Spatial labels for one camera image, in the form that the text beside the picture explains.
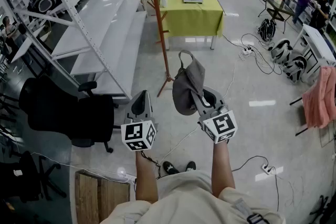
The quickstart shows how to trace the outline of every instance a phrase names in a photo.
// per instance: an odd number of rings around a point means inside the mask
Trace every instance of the yellow-green tablecloth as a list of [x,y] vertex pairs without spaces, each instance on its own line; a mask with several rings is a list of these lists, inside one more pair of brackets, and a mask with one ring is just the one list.
[[203,3],[184,3],[183,0],[167,0],[167,7],[160,7],[165,37],[221,36],[224,26],[223,9],[218,0]]

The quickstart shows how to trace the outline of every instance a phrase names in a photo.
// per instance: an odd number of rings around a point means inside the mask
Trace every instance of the glossy white floor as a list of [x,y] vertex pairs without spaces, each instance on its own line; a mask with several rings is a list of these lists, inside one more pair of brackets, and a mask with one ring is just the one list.
[[[224,18],[224,35],[233,42],[239,42],[243,34],[255,34],[261,21],[269,18],[266,12],[257,18],[265,5],[260,0],[219,2],[227,15],[239,14]],[[150,8],[149,13],[154,14],[154,11]],[[287,25],[283,35],[283,26],[283,23],[278,22],[274,41],[286,37],[293,42],[297,32]],[[155,17],[149,16],[142,35],[132,94],[135,95],[144,89],[151,94],[154,117],[159,124],[151,156],[161,160],[185,135],[197,127],[198,114],[183,116],[175,110],[172,83],[165,87],[159,98],[156,97],[165,79],[163,55],[161,47],[155,44],[156,39]],[[264,55],[268,54],[257,45],[257,39],[253,36],[244,37],[244,41],[254,44]],[[210,42],[204,43],[204,37],[172,38],[170,45],[171,49],[167,54],[172,76],[176,75],[180,67],[178,52],[181,49],[189,49],[206,69],[205,84],[223,95],[232,81],[236,63],[235,80],[225,98],[238,123],[238,132],[229,143],[232,169],[240,167],[255,155],[267,157],[270,166],[276,167],[279,175],[279,211],[286,216],[287,223],[308,223],[309,212],[316,206],[320,195],[332,194],[334,153],[333,143],[321,148],[318,130],[308,130],[295,137],[300,125],[298,106],[290,107],[289,102],[301,95],[308,86],[303,83],[293,85],[285,75],[262,73],[253,56],[245,61],[239,60],[238,53],[241,49],[234,47],[224,38],[217,40],[215,50],[210,50]],[[298,45],[296,49],[301,50],[302,47]],[[272,100],[272,105],[250,104],[250,101],[264,100]],[[122,123],[122,109],[121,107],[116,110],[115,124]],[[322,144],[327,141],[328,137],[323,136]],[[72,163],[110,172],[124,167],[127,173],[135,175],[135,154],[123,146],[120,133],[116,132],[109,144],[114,148],[112,154],[106,153],[100,143],[85,149],[73,147]],[[181,171],[185,169],[188,161],[194,160],[197,168],[210,172],[212,147],[212,141],[198,128],[166,160]],[[275,177],[263,177],[260,168],[263,162],[262,158],[254,158],[241,170],[234,172],[236,187],[276,210]],[[114,174],[106,175],[118,178]],[[73,186],[72,177],[70,178],[70,186]]]

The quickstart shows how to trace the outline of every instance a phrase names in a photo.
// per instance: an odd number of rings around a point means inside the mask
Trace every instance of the wooden pole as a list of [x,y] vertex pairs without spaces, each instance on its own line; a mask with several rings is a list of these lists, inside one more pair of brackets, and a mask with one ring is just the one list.
[[160,40],[161,40],[161,47],[162,47],[162,52],[163,52],[163,58],[164,58],[164,65],[166,67],[166,79],[157,95],[157,97],[160,96],[164,86],[166,85],[167,82],[174,81],[174,79],[171,78],[170,73],[169,73],[169,66],[168,66],[168,59],[167,59],[167,52],[166,52],[166,44],[164,42],[164,35],[163,35],[163,27],[162,27],[162,18],[160,14],[160,6],[159,6],[159,0],[154,0],[154,8],[155,8],[155,13],[156,13],[156,20],[157,20],[157,26],[159,28],[159,33],[160,33]]

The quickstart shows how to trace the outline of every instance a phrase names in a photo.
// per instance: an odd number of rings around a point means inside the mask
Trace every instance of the black shoe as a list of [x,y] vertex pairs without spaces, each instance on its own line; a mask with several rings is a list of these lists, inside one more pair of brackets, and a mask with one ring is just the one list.
[[191,161],[187,164],[187,167],[185,168],[185,171],[191,171],[191,170],[196,170],[196,164],[195,162]]
[[174,175],[174,174],[178,174],[179,170],[177,170],[174,165],[172,165],[170,162],[164,162],[163,163],[163,169],[166,171],[167,174],[169,175]]

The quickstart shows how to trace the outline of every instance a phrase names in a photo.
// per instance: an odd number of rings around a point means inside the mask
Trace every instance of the black backpack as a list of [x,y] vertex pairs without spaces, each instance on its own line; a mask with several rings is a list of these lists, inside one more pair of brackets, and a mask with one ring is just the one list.
[[272,20],[265,19],[258,28],[258,34],[264,41],[271,41],[275,33],[275,23]]

